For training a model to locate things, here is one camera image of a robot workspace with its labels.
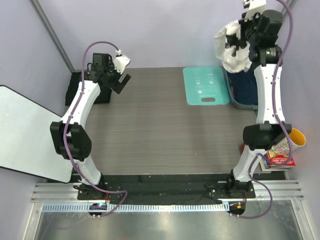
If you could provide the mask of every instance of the white wall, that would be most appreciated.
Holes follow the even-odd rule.
[[[220,66],[214,36],[245,12],[242,0],[39,2],[75,69],[81,68],[84,49],[101,40],[115,43],[131,58],[131,68]],[[282,9],[275,0],[268,6]],[[94,50],[114,53],[105,46]]]
[[[0,32],[0,85],[61,114],[70,73],[29,1],[1,0]],[[36,181],[0,169],[1,240],[23,238]]]
[[[293,36],[284,57],[281,77],[282,107],[287,123],[306,136],[306,146],[293,153],[297,167],[289,176],[298,179],[320,238],[320,2],[298,0],[293,8]],[[285,45],[289,18],[280,33]]]

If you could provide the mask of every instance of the book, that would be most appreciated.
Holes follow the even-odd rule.
[[[266,158],[269,160],[268,165],[272,168],[292,168],[295,167],[295,161],[293,158],[285,165],[282,165],[288,160],[288,155],[277,155],[272,149],[266,153]]]
[[[260,160],[260,167],[261,167],[261,170],[262,172],[273,172],[273,171],[287,171],[289,170],[290,168],[289,167],[270,167],[269,164],[267,163],[266,160],[264,159],[261,159]]]
[[[287,155],[277,155],[274,151],[269,150],[265,157],[269,160],[268,162],[265,159],[260,160],[260,167],[263,172],[273,172],[273,171],[287,171],[292,167],[295,167],[295,161],[292,158],[286,165],[282,165],[288,159]]]

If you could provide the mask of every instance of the paper cup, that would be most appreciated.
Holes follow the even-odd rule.
[[[292,131],[289,134],[289,136],[292,143],[292,150],[298,149],[306,145],[306,138],[298,129],[292,128]],[[277,145],[273,146],[272,150],[277,155],[287,155],[289,153],[289,143],[287,141],[287,138],[285,137]]]

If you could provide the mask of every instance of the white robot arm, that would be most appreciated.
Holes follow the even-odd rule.
[[[121,55],[120,51],[116,51],[117,56],[114,60],[109,54],[94,53],[91,70],[85,72],[84,90],[82,88],[82,81],[79,82],[78,90],[75,97],[65,115],[60,122],[52,122],[50,125],[50,132],[57,154],[62,155],[65,159],[69,159],[66,148],[63,142],[63,130],[70,115],[73,115],[70,120],[67,134],[68,147],[71,151],[72,157],[82,174],[94,185],[104,189],[104,181],[102,174],[96,168],[90,152],[92,143],[85,131],[86,120],[89,112],[101,93],[101,87],[108,87],[116,93],[120,93],[127,84],[130,75],[126,75],[122,82],[119,82],[124,70],[130,63],[130,59]],[[79,96],[81,101],[76,107],[76,111],[71,114],[74,109]],[[90,184],[82,179],[81,182],[88,187]]]
[[[282,67],[280,65],[277,68],[282,49],[276,45],[276,40],[283,23],[283,16],[276,10],[266,10],[266,0],[245,0],[243,6],[248,8],[248,11],[243,13],[242,18],[238,21],[239,32],[232,34],[228,34],[228,31],[225,32],[225,50],[227,52],[229,48],[232,48],[232,51],[229,51],[230,55],[224,55],[228,59],[222,59],[222,62],[239,64],[239,59],[250,60],[250,69],[254,71],[257,83],[258,114],[256,124],[247,126],[243,130],[244,151],[237,166],[231,171],[225,189],[233,197],[243,196],[247,193],[247,198],[254,198],[255,196],[250,196],[249,192],[252,189],[249,169],[254,172],[259,164],[259,159],[254,164],[253,159],[256,155],[263,156],[267,150],[270,150],[285,137],[279,120],[284,123],[288,133],[291,132],[292,127],[290,124],[285,124],[280,92]],[[243,54],[243,49],[248,46],[248,58],[237,56],[238,53]],[[242,62],[241,64],[241,66],[248,66],[247,63]],[[244,68],[238,69],[232,65],[229,67],[231,71],[234,69],[239,72],[246,70]],[[274,105],[278,119],[274,115]]]

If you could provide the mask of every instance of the white cloth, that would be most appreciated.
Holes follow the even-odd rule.
[[[249,59],[249,42],[246,42],[247,46],[244,49],[239,47],[235,56],[232,56],[232,54],[234,53],[236,46],[226,48],[226,35],[236,34],[237,38],[240,39],[240,27],[238,21],[230,22],[214,37],[215,56],[222,61],[224,69],[232,74],[241,71],[247,72],[251,66],[251,61]]]

